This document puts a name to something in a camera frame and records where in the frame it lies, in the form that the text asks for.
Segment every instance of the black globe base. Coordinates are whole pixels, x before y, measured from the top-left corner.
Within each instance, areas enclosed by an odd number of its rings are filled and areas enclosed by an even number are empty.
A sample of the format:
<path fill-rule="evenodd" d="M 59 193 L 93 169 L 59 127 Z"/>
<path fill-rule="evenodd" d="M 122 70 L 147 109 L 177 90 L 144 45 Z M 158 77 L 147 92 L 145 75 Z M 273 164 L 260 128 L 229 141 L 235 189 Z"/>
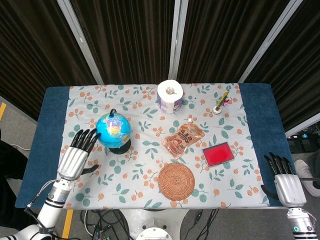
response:
<path fill-rule="evenodd" d="M 131 140 L 129 139 L 129 141 L 127 141 L 125 145 L 121 147 L 116 147 L 116 148 L 109 148 L 109 150 L 114 154 L 124 154 L 129 150 L 130 147 L 131 147 Z"/>

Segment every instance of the toilet paper roll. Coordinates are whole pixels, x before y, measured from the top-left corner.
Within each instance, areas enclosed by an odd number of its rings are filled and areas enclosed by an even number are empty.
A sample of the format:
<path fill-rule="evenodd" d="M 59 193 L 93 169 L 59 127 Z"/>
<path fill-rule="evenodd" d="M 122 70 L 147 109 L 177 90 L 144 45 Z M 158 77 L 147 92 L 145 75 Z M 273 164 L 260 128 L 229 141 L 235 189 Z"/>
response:
<path fill-rule="evenodd" d="M 172 114 L 182 104 L 184 91 L 176 80 L 165 80 L 161 82 L 157 89 L 157 102 L 162 112 Z"/>

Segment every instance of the woven coaster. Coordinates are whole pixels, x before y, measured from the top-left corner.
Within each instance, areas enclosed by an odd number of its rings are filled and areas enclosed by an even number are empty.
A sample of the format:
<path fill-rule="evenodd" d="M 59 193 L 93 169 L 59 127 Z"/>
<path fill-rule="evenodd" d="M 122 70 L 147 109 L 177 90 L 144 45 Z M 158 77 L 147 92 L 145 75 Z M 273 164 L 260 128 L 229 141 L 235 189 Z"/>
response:
<path fill-rule="evenodd" d="M 170 163 L 164 166 L 157 182 L 161 193 L 173 201 L 186 199 L 195 189 L 194 174 L 181 163 Z"/>

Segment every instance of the white sneaker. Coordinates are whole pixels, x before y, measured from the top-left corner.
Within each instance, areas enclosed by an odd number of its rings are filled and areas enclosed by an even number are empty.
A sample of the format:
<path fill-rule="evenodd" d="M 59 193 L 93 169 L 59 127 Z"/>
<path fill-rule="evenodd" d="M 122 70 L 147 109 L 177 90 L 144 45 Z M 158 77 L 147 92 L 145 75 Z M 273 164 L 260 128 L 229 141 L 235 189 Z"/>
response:
<path fill-rule="evenodd" d="M 310 167 L 303 160 L 294 162 L 295 171 L 299 178 L 313 178 Z M 320 197 L 320 189 L 315 188 L 313 181 L 301 181 L 308 192 L 314 197 Z"/>

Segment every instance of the small potted plant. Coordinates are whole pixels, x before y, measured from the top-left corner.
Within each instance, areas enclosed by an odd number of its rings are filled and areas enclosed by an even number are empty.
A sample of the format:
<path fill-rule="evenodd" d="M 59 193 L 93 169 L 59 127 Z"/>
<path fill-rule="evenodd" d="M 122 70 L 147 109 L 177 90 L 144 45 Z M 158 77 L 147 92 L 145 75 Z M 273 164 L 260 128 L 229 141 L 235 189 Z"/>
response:
<path fill-rule="evenodd" d="M 213 107 L 213 113 L 214 114 L 221 113 L 221 111 L 222 111 L 221 106 L 225 106 L 226 104 L 229 103 L 229 100 L 227 100 L 228 94 L 229 94 L 229 91 L 226 91 L 222 95 L 220 101 L 216 101 L 216 106 Z"/>

